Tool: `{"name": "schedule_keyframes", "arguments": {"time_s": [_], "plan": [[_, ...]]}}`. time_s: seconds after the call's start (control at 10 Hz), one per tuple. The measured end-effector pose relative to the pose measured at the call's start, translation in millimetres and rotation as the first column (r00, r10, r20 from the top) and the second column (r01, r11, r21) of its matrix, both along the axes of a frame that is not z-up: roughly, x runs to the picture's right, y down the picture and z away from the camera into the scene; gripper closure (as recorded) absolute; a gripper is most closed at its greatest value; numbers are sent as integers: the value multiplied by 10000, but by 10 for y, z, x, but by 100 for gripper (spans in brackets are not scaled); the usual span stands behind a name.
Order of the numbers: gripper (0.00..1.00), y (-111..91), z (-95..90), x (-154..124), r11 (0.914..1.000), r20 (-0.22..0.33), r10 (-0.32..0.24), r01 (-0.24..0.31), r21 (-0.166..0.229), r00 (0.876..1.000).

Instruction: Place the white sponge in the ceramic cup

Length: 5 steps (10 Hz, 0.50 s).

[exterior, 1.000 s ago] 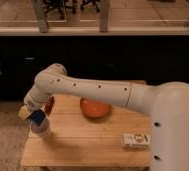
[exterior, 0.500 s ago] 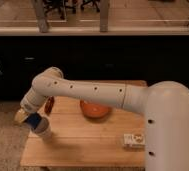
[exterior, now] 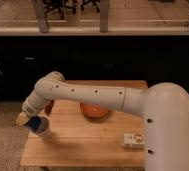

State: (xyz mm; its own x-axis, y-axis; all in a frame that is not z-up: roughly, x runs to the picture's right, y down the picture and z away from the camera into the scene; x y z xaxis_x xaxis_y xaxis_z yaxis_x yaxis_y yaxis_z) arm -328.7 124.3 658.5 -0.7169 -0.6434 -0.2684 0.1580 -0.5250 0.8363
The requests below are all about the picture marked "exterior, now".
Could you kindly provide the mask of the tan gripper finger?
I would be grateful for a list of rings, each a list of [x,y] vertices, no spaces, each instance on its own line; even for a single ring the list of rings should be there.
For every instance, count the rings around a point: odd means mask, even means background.
[[[21,112],[16,121],[15,121],[15,124],[16,125],[19,125],[19,126],[23,126],[24,124],[26,124],[27,122],[29,121],[29,118],[28,116],[24,113],[24,112]]]

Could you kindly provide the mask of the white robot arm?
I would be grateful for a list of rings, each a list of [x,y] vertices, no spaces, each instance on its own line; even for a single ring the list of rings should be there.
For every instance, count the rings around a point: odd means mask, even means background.
[[[114,109],[144,120],[146,171],[189,171],[189,93],[165,82],[147,89],[68,83],[53,71],[36,81],[16,123],[24,126],[51,100]]]

